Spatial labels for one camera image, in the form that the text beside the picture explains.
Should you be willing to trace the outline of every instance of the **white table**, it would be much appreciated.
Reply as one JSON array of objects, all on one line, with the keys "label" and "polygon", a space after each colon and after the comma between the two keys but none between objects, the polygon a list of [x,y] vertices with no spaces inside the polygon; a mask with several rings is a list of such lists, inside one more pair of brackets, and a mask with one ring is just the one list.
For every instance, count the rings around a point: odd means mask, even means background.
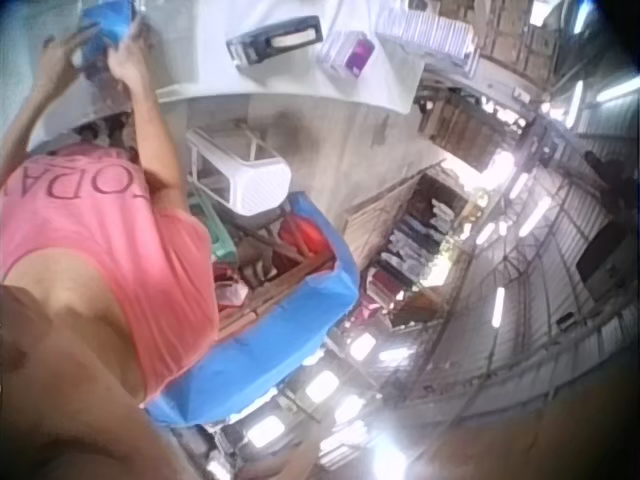
[{"label": "white table", "polygon": [[[395,45],[382,45],[373,30],[386,0],[141,0],[149,22],[161,32],[162,102],[230,94],[310,95],[359,102],[407,113],[424,64]],[[336,79],[315,62],[319,45],[290,52],[251,67],[233,65],[227,38],[294,16],[318,15],[330,29],[362,30],[376,50],[360,79]],[[47,113],[32,146],[87,121],[112,113],[84,78]]]}]

